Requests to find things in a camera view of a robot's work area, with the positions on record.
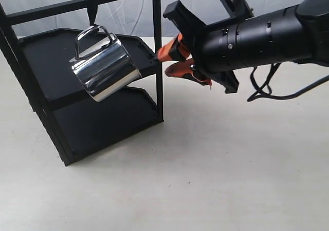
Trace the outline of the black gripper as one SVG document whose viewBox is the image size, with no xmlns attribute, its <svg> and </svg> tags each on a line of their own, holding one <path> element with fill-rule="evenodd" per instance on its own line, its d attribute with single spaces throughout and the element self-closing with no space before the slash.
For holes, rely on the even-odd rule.
<svg viewBox="0 0 329 231">
<path fill-rule="evenodd" d="M 181 1 L 167 5 L 163 17 L 179 30 L 179 34 L 157 52 L 160 62 L 177 61 L 164 71 L 165 75 L 193 81 L 202 86 L 212 86 L 212 82 L 216 82 L 225 88 L 226 94 L 236 93 L 239 82 L 233 71 L 211 73 L 205 69 L 206 62 L 199 44 L 205 35 L 206 24 Z"/>
</svg>

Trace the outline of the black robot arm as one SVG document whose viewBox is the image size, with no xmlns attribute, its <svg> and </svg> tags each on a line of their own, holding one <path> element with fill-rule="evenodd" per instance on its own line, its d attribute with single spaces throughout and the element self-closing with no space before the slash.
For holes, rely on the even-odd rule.
<svg viewBox="0 0 329 231">
<path fill-rule="evenodd" d="M 179 34 L 158 50 L 161 62 L 172 62 L 165 74 L 203 86 L 221 84 L 236 93 L 237 69 L 270 65 L 272 78 L 284 62 L 328 66 L 328 0 L 254 16 L 246 0 L 220 0 L 229 17 L 205 24 L 180 1 L 169 4 L 164 18 Z"/>
</svg>

